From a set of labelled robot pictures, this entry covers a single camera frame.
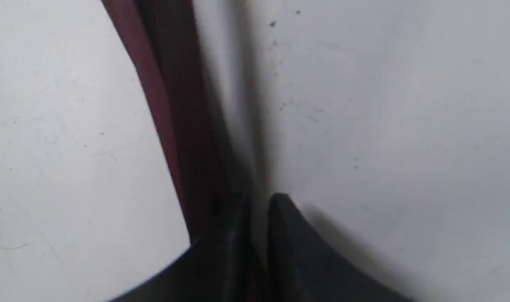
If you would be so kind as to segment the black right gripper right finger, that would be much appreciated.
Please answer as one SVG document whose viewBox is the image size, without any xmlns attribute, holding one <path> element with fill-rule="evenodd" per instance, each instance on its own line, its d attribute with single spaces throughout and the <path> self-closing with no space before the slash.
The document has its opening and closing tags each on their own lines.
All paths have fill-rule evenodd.
<svg viewBox="0 0 510 302">
<path fill-rule="evenodd" d="M 269 200 L 267 268 L 276 302 L 408 302 L 355 268 L 284 193 Z"/>
</svg>

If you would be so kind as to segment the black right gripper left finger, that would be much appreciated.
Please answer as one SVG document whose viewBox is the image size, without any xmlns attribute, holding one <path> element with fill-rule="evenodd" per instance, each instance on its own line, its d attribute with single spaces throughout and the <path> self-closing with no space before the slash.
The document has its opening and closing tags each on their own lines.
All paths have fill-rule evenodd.
<svg viewBox="0 0 510 302">
<path fill-rule="evenodd" d="M 244 302 L 251 246 L 249 197 L 235 194 L 210 228 L 157 275 L 116 302 Z"/>
</svg>

